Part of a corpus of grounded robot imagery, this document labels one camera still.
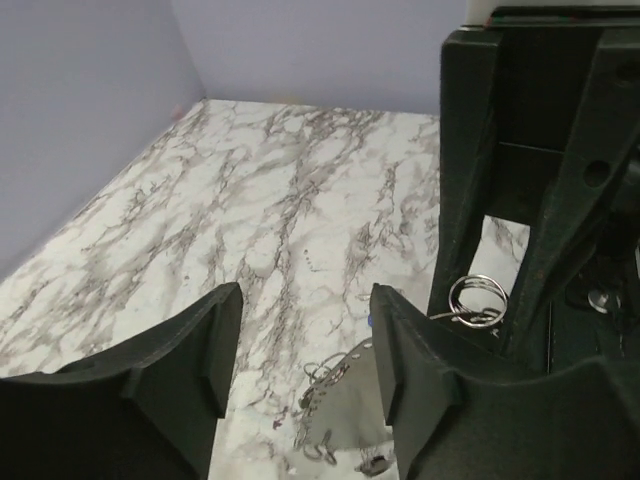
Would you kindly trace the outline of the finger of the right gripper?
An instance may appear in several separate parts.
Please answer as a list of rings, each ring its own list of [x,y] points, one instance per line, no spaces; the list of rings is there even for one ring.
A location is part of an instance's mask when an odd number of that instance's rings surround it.
[[[607,28],[594,51],[558,176],[543,198],[502,331],[523,355],[540,311],[593,254],[639,135],[639,30]]]
[[[506,31],[460,28],[441,48],[439,245],[428,313],[469,272],[481,238],[496,145],[495,82]]]

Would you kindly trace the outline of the steel key organizer plate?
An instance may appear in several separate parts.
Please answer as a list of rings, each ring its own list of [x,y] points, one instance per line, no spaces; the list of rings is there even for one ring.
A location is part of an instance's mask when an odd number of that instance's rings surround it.
[[[312,462],[337,464],[338,451],[362,455],[355,471],[373,479],[388,471],[395,453],[381,449],[393,442],[383,413],[373,340],[347,352],[309,363],[310,385],[301,396],[302,411],[294,449]]]

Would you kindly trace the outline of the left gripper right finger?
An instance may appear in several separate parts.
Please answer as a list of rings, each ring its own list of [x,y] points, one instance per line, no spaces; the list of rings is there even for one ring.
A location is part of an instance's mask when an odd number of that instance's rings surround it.
[[[635,479],[639,366],[591,358],[537,374],[370,296],[384,417],[403,479]]]

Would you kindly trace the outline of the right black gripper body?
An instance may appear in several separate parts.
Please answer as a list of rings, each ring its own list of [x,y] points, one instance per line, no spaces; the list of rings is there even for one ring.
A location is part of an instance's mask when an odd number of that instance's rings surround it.
[[[529,228],[563,160],[597,43],[607,28],[636,27],[635,1],[508,1],[487,7],[479,28],[506,31],[495,82],[496,145],[485,217]],[[540,311],[523,355],[500,352],[505,318],[480,346],[531,370],[591,358],[639,359],[639,135],[602,218],[593,254]]]

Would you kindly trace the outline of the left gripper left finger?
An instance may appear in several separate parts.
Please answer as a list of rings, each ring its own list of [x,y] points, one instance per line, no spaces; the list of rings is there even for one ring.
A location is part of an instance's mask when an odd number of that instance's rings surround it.
[[[241,327],[237,283],[53,373],[1,382],[5,479],[204,479]]]

